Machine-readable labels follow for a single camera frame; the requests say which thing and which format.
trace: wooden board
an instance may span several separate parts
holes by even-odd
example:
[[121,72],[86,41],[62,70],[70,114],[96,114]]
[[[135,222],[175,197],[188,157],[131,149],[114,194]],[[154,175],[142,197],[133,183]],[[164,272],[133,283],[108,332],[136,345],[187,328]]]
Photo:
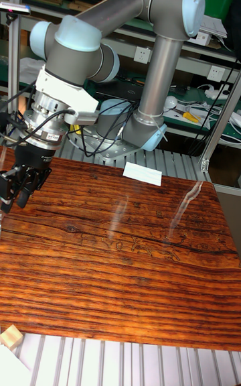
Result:
[[3,222],[3,329],[241,350],[240,260],[212,184],[163,177],[159,188],[111,167],[52,167]]

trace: white paper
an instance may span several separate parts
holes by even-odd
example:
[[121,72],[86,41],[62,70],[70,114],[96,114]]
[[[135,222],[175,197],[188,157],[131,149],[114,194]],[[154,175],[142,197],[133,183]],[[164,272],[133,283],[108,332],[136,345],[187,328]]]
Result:
[[200,30],[206,33],[221,36],[222,38],[227,37],[227,32],[221,19],[208,17],[207,15],[205,15],[202,20]]
[[3,344],[0,345],[0,382],[3,386],[29,386],[30,372]]
[[157,170],[128,162],[126,163],[123,172],[123,176],[126,176],[127,178],[140,180],[157,186],[161,186],[161,175],[162,172],[158,172]]
[[19,80],[26,84],[31,84],[39,74],[45,62],[43,60],[35,60],[34,58],[25,57],[20,60]]

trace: white card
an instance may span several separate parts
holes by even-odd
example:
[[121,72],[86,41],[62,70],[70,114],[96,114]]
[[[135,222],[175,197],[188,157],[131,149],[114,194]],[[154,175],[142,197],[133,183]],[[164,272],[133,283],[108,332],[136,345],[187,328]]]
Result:
[[157,170],[128,162],[126,163],[123,172],[123,176],[126,176],[127,178],[140,180],[157,186],[161,186],[161,175],[162,172],[158,172]]
[[0,382],[4,386],[29,386],[30,372],[3,344],[0,345]]

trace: white outlet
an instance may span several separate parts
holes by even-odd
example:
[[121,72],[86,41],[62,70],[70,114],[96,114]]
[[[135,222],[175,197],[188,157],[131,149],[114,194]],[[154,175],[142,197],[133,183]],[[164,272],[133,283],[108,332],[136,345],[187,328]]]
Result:
[[134,60],[135,62],[147,64],[147,63],[148,63],[149,56],[150,56],[150,53],[151,53],[151,50],[150,50],[150,49],[148,49],[148,48],[142,48],[142,47],[140,47],[140,46],[137,46],[137,49],[136,49],[136,51],[135,51],[135,55],[134,55],[133,60]]
[[216,82],[221,82],[224,72],[225,72],[224,68],[218,67],[218,66],[212,66],[207,76],[207,79],[215,80]]

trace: wire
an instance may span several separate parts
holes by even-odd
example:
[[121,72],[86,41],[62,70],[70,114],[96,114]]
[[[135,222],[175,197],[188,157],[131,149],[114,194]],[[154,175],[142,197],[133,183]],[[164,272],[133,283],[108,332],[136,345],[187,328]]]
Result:
[[229,122],[229,124],[231,125],[231,127],[234,129],[235,132],[237,132],[238,134],[241,135],[241,131],[239,131],[239,130],[235,127],[235,125],[234,125],[233,123],[231,123],[231,121]]
[[210,84],[202,84],[202,85],[197,86],[197,90],[198,90],[199,88],[203,87],[203,86],[208,86],[209,88],[214,89],[214,87],[213,87],[212,85],[210,85]]
[[[231,73],[232,73],[233,70],[234,70],[234,67],[235,67],[237,61],[238,61],[238,59],[236,59],[235,62],[233,63],[232,68],[231,68],[231,70],[230,70],[230,72],[229,72],[229,74],[228,74],[228,76],[227,76],[227,78],[226,78],[226,80],[225,80],[225,82],[224,82],[224,86],[225,86],[225,84],[228,82],[228,80],[229,80],[229,78],[230,78],[230,76],[231,76]],[[199,128],[199,131],[197,132],[197,134],[196,134],[196,136],[195,136],[195,139],[192,141],[191,146],[190,146],[189,151],[188,151],[188,154],[189,154],[189,155],[194,155],[194,154],[196,153],[196,151],[199,149],[199,147],[200,147],[200,145],[202,144],[202,142],[204,141],[204,139],[206,139],[206,137],[208,137],[209,134],[205,135],[205,136],[197,143],[197,146],[196,146],[196,147],[194,146],[194,145],[195,145],[195,141],[197,140],[198,136],[200,135],[202,129],[204,128],[204,125],[206,124],[206,121],[207,121],[208,117],[210,116],[210,113],[211,113],[212,109],[214,108],[215,104],[217,103],[217,101],[218,101],[218,99],[219,99],[221,93],[222,93],[222,90],[219,91],[219,93],[218,93],[216,99],[214,100],[214,103],[213,103],[212,106],[210,107],[210,110],[209,110],[209,112],[208,112],[206,118],[204,119],[204,121],[203,121],[201,127]]]
[[86,157],[92,157],[93,155],[95,155],[96,153],[101,153],[101,152],[104,152],[108,149],[110,149],[110,147],[112,147],[114,145],[114,143],[117,141],[117,136],[116,136],[116,139],[110,144],[110,146],[108,146],[107,148],[103,149],[102,151],[99,151],[100,149],[100,146],[104,143],[104,141],[107,139],[107,136],[108,134],[113,130],[114,127],[116,127],[116,123],[118,121],[118,119],[120,118],[120,116],[127,110],[128,110],[128,115],[124,121],[124,124],[123,124],[123,127],[125,126],[125,123],[128,121],[129,117],[131,116],[131,113],[136,109],[136,105],[132,105],[130,107],[130,105],[126,106],[116,117],[116,119],[113,121],[112,125],[110,126],[110,128],[108,129],[108,131],[106,132],[105,136],[103,137],[102,141],[99,143],[99,146],[93,151],[93,152],[88,152],[87,149],[86,149],[86,144],[85,144],[85,140],[84,140],[84,128],[83,126],[81,126],[81,139],[82,139],[82,144],[83,144],[83,149],[80,148],[78,146],[78,149],[80,149],[80,151],[83,151],[84,152],[84,155]]
[[127,110],[127,109],[130,109],[130,106],[126,106],[116,117],[116,119],[113,121],[112,125],[110,126],[109,130],[107,131],[106,135],[103,137],[102,141],[100,142],[99,146],[93,151],[93,152],[87,152],[86,150],[86,144],[85,144],[85,141],[84,141],[84,132],[83,132],[83,127],[81,127],[81,139],[82,139],[82,143],[83,143],[83,148],[84,148],[84,155],[86,157],[92,157],[95,153],[98,153],[98,150],[100,149],[100,146],[104,143],[105,139],[107,138],[108,134],[112,131],[114,125],[117,123],[119,117]]
[[[236,140],[237,142],[229,142],[228,140],[225,140],[223,139],[223,137],[227,137],[228,139],[233,139],[233,140]],[[226,135],[226,134],[223,134],[222,137],[220,138],[223,142],[225,143],[233,143],[235,145],[241,145],[241,140],[237,139],[236,137],[233,137],[233,136],[229,136],[229,135]]]
[[31,133],[29,133],[27,136],[25,136],[23,139],[20,139],[19,141],[16,141],[15,143],[11,143],[10,145],[7,145],[7,147],[13,147],[18,146],[25,140],[29,139],[33,134],[35,134],[37,131],[39,131],[48,121],[53,119],[54,117],[57,117],[58,115],[61,115],[62,113],[67,113],[70,115],[74,115],[74,111],[71,109],[62,109],[61,111],[55,112],[50,117],[46,118],[41,124],[38,125]]
[[28,98],[28,100],[27,100],[27,108],[26,108],[27,111],[28,111],[28,109],[30,109],[31,99],[32,99],[32,96],[33,96],[34,91],[35,91],[35,84],[33,85],[33,88],[31,89],[29,98]]
[[25,86],[21,91],[19,91],[17,94],[15,94],[14,96],[12,96],[10,99],[8,99],[7,101],[4,102],[3,105],[1,105],[0,107],[0,112],[5,108],[5,106],[7,106],[10,102],[12,102],[13,100],[15,100],[17,97],[21,96],[21,94],[23,94],[23,92],[25,92],[29,87],[33,86],[35,84],[36,80],[34,80],[31,84],[28,84],[27,86]]
[[[83,150],[81,147],[79,147],[78,145],[76,145],[76,143],[74,143],[74,142],[68,137],[68,135],[67,135],[67,138],[68,138],[68,140],[70,141],[70,143],[71,143],[72,145],[74,145],[74,147],[77,147],[80,151],[84,152],[84,150]],[[102,152],[107,151],[108,149],[110,149],[110,147],[112,147],[112,146],[114,145],[114,143],[116,143],[116,140],[114,140],[114,141],[110,144],[110,146],[106,147],[105,149],[102,149],[102,151],[98,151],[97,153],[102,153]]]

